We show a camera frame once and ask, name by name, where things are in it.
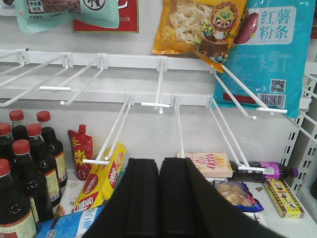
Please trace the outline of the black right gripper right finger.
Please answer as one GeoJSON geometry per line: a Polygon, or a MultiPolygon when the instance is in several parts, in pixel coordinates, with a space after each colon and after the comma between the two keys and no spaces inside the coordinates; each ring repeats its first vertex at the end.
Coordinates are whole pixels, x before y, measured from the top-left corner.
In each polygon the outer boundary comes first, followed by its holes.
{"type": "Polygon", "coordinates": [[[231,205],[189,159],[165,158],[160,169],[164,238],[278,238],[231,205]]]}

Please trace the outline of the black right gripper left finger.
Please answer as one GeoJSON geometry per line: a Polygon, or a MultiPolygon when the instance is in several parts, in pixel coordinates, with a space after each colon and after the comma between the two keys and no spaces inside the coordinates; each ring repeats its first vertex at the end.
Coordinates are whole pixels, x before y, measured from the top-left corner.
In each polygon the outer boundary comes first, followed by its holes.
{"type": "Polygon", "coordinates": [[[125,173],[85,238],[159,237],[159,173],[153,159],[130,158],[125,173]]]}

